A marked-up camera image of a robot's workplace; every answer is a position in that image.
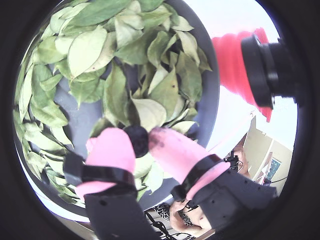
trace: patterned fabric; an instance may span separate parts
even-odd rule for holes
[[[170,205],[166,203],[161,203],[158,206],[155,206],[153,208],[164,220],[170,221]],[[178,211],[179,216],[184,221],[184,224],[187,226],[193,226],[190,218],[182,213],[181,211]]]

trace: pile of leaves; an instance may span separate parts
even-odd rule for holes
[[[18,75],[13,119],[23,155],[40,180],[59,196],[85,207],[64,178],[72,149],[68,119],[54,101],[66,78],[81,103],[102,101],[103,118],[88,137],[107,127],[170,127],[186,134],[202,97],[202,76],[211,71],[188,21],[164,0],[74,0],[59,7],[32,40]],[[126,65],[136,66],[138,89],[129,87]],[[111,73],[102,75],[107,67]],[[138,200],[170,178],[148,153],[136,159]]]

